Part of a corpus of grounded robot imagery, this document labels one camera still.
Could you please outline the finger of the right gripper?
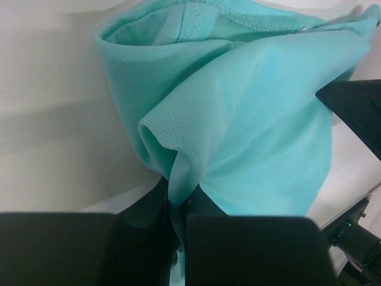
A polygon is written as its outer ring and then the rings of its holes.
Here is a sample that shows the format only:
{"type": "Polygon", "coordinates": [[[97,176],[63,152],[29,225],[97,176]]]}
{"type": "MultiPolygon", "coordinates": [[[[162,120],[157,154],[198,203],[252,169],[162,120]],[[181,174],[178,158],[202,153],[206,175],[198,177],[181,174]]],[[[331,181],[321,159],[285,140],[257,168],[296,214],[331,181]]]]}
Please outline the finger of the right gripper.
{"type": "Polygon", "coordinates": [[[320,89],[316,97],[380,158],[379,79],[332,82],[320,89]]]}

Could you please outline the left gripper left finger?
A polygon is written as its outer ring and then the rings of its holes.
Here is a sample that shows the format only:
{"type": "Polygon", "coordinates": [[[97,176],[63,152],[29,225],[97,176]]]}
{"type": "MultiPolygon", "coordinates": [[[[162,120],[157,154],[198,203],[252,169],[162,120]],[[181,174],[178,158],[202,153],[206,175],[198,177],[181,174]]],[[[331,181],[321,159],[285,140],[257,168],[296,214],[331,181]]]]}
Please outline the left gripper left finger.
{"type": "Polygon", "coordinates": [[[1,214],[2,285],[168,285],[168,183],[118,213],[1,214]]]}

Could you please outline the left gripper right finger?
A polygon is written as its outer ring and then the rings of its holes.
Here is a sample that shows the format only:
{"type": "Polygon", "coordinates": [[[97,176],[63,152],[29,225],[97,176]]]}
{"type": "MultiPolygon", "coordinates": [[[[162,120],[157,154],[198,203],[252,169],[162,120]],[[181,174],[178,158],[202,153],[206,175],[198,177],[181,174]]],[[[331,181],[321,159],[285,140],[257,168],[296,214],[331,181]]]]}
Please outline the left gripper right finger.
{"type": "Polygon", "coordinates": [[[183,205],[186,285],[337,285],[327,239],[306,217],[229,216],[196,187],[183,205]]]}

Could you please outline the teal t shirt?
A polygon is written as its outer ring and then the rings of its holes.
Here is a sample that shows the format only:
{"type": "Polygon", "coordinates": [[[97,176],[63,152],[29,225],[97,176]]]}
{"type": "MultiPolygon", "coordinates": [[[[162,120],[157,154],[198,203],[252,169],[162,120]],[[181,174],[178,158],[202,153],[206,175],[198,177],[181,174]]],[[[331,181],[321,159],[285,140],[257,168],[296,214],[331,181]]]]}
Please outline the teal t shirt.
{"type": "Polygon", "coordinates": [[[380,20],[253,1],[148,1],[96,43],[139,160],[168,180],[174,229],[198,186],[229,215],[305,216],[331,165],[316,92],[348,80],[380,20]]]}

